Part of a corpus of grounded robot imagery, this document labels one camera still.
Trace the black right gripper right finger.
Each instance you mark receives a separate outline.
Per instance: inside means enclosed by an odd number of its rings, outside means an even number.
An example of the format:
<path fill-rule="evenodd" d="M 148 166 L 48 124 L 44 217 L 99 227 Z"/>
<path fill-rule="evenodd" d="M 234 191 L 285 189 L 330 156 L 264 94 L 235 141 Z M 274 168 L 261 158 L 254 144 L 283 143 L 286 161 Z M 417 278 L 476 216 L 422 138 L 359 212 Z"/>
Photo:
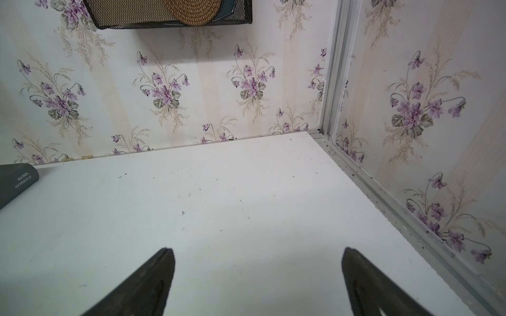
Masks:
<path fill-rule="evenodd" d="M 341 267 L 354 315 L 430 315 L 358 250 L 347 247 Z"/>

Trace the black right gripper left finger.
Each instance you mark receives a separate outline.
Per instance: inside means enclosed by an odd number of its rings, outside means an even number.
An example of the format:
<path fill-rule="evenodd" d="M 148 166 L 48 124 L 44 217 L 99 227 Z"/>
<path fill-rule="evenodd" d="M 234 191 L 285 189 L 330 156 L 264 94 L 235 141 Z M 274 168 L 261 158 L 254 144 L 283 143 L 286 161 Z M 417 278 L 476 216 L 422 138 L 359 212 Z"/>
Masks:
<path fill-rule="evenodd" d="M 174 273 L 174 252 L 162 248 L 85 315 L 162 316 Z"/>

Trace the dark grey book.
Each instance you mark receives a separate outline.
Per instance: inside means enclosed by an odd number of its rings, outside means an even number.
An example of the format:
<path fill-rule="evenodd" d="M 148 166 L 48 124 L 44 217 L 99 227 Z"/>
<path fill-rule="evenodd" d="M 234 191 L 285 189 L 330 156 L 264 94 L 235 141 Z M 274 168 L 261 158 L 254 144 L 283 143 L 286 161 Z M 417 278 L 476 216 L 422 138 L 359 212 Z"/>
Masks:
<path fill-rule="evenodd" d="M 39 172 L 28 163 L 2 165 L 0 208 L 13 201 L 39 178 Z"/>

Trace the teal plate in organizer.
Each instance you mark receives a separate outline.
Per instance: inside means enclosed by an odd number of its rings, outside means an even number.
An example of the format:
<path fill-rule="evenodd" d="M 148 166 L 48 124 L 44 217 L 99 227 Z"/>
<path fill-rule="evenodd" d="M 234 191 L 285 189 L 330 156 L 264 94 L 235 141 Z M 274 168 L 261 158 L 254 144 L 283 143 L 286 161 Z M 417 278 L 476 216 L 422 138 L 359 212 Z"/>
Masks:
<path fill-rule="evenodd" d="M 220 21 L 227 18 L 234 19 L 234 15 L 241 14 L 244 9 L 244 1 L 240 0 L 222 0 L 220 8 L 213 18 L 212 22 Z"/>

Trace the black mesh wall organizer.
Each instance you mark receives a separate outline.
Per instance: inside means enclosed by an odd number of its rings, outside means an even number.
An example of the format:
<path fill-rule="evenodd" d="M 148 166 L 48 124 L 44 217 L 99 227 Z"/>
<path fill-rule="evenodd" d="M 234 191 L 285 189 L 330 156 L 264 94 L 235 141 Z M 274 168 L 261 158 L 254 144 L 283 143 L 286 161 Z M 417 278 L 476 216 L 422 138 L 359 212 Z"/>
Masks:
<path fill-rule="evenodd" d="M 105 29 L 147 29 L 147 28 L 186 28 L 188 26 L 172 17 L 168 11 L 167 0 L 116 0 L 85 1 L 84 5 L 95 26 Z M 252 1 L 244 1 L 241 14 L 234 19 L 208 22 L 203 26 L 224 26 L 252 24 Z"/>

